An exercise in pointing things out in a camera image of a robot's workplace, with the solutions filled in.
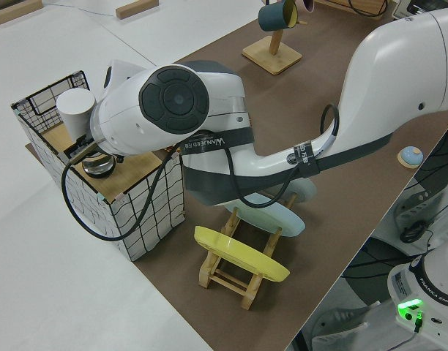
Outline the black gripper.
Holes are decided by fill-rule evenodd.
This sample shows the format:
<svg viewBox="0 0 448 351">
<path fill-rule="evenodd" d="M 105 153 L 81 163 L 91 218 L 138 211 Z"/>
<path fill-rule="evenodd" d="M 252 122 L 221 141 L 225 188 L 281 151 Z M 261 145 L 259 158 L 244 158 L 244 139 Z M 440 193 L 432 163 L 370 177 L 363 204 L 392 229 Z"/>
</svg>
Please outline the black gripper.
<svg viewBox="0 0 448 351">
<path fill-rule="evenodd" d="M 79 137 L 71 146 L 64 150 L 69 162 L 81 162 L 89 156 L 98 152 L 98 146 L 92 138 L 86 135 Z"/>
</svg>

